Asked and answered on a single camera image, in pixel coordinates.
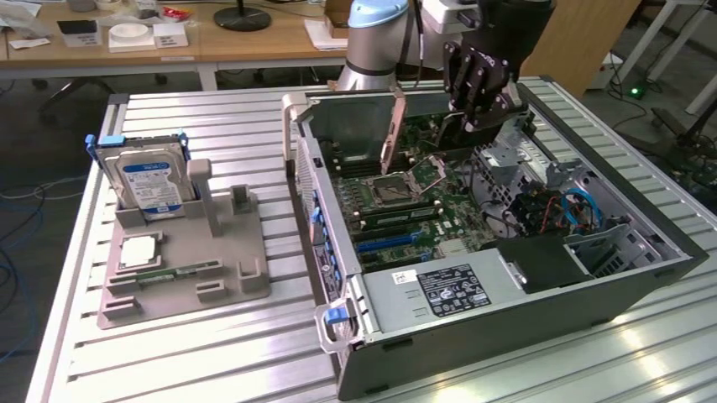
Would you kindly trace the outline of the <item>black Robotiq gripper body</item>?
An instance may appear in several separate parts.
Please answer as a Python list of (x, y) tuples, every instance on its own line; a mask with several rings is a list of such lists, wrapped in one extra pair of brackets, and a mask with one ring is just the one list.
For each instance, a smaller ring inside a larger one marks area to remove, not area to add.
[(516, 81), (553, 16), (556, 1), (479, 1), (471, 53), (484, 68), (481, 87), (500, 91)]

